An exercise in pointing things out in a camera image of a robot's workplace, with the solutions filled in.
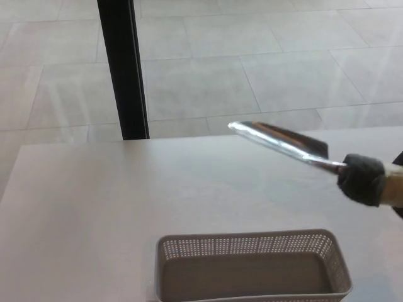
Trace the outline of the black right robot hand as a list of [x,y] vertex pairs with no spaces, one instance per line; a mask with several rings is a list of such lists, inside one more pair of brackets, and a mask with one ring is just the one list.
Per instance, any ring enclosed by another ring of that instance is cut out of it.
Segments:
[[[393,164],[395,165],[399,165],[399,166],[403,166],[403,152],[401,152],[393,161]],[[401,218],[403,219],[403,208],[397,208],[397,207],[393,207],[392,208],[394,210],[394,212]]]

